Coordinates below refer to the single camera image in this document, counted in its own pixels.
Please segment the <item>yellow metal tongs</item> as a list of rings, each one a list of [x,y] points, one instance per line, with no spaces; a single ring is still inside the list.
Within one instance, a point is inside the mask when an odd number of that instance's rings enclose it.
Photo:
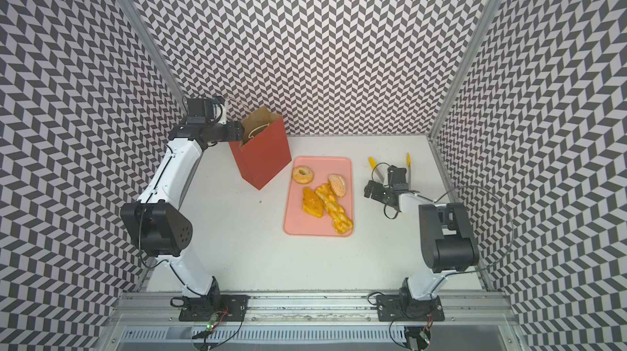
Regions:
[[[382,184],[387,185],[395,185],[395,184],[406,184],[406,186],[411,186],[411,154],[406,153],[406,166],[401,168],[394,165],[390,165],[387,162],[376,162],[375,158],[369,157],[368,163],[370,168],[372,169],[371,178],[374,179],[374,175],[380,179]],[[380,170],[380,166],[386,166],[385,175]],[[400,170],[404,170],[404,178],[400,177]]]

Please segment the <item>red paper bag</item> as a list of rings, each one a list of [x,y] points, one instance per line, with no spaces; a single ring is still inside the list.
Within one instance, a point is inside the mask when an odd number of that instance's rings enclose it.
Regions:
[[[240,175],[261,190],[292,161],[283,117],[261,106],[242,120],[243,138],[229,143]]]

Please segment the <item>round sugared bun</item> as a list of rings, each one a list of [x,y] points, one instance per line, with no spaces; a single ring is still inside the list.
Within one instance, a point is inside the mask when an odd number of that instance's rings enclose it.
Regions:
[[[345,178],[339,174],[330,174],[328,184],[337,197],[344,197],[347,194],[347,183]]]

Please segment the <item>sugared ring donut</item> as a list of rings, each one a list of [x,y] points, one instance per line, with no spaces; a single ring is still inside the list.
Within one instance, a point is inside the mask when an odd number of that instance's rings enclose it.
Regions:
[[[292,171],[292,179],[297,184],[309,184],[314,179],[314,172],[308,166],[297,166]]]

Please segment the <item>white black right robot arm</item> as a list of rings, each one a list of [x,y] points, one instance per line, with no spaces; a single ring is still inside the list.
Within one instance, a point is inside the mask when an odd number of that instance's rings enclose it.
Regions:
[[[451,277],[478,267],[478,243],[464,205],[442,203],[411,190],[408,169],[397,166],[388,167],[383,183],[368,181],[364,197],[395,210],[389,219],[411,215],[419,225],[419,269],[403,280],[396,295],[373,294],[379,320],[444,321],[439,291]]]

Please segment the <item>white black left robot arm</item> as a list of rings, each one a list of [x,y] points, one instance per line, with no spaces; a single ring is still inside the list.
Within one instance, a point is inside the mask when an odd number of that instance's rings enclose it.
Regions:
[[[185,297],[207,297],[215,278],[191,247],[193,225],[181,212],[181,202],[204,151],[220,142],[243,138],[241,122],[180,124],[168,135],[165,156],[148,187],[134,202],[122,205],[120,218],[140,258],[167,264]]]

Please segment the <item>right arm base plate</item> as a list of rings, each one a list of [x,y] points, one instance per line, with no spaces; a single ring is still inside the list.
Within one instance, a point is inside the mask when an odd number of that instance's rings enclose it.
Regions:
[[[435,300],[402,300],[399,295],[375,295],[375,307],[380,322],[397,321],[434,322],[445,320],[444,310],[439,298]]]

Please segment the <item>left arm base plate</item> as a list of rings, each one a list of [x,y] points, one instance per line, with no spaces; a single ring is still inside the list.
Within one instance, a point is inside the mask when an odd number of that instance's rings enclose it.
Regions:
[[[183,323],[208,323],[213,316],[222,322],[241,322],[248,311],[249,295],[219,295],[189,298],[173,297],[171,307],[180,310],[179,321]]]

